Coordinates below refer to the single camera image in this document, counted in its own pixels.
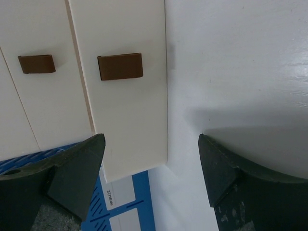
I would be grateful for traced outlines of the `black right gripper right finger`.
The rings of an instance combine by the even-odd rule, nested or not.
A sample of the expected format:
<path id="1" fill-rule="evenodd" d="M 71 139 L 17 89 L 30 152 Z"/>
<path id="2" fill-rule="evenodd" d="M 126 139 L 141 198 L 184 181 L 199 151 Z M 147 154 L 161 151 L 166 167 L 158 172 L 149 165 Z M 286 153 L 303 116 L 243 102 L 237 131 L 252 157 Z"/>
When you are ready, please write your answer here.
<path id="1" fill-rule="evenodd" d="M 306 231 L 308 181 L 256 164 L 201 134 L 200 162 L 221 231 Z"/>

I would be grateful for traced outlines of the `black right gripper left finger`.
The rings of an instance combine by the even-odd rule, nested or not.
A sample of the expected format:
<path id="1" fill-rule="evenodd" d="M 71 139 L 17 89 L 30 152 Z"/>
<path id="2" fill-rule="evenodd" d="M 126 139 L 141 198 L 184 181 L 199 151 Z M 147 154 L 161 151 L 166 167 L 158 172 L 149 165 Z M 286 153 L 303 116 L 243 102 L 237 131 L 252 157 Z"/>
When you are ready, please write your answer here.
<path id="1" fill-rule="evenodd" d="M 0 177 L 2 231 L 79 231 L 86 220 L 105 150 L 96 134 Z"/>

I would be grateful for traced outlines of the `white foam drawer box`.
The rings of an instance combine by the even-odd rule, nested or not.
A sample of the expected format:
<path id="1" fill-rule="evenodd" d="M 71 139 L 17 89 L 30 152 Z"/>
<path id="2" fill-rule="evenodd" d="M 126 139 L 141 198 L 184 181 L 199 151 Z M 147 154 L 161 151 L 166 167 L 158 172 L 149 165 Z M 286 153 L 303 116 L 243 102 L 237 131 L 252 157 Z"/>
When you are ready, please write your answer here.
<path id="1" fill-rule="evenodd" d="M 167 162 L 164 1 L 1 1 L 1 159 L 98 133 L 107 182 Z"/>

